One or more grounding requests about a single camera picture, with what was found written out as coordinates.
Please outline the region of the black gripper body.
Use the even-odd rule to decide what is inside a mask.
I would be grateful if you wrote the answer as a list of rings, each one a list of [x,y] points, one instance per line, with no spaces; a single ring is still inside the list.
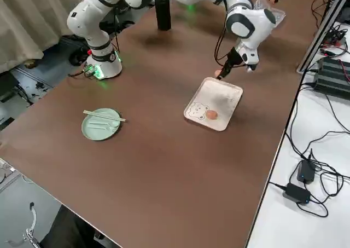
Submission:
[[[232,47],[231,50],[227,54],[227,59],[225,62],[226,66],[229,67],[235,67],[235,66],[243,66],[243,59],[241,58],[240,54],[237,52],[235,47]]]

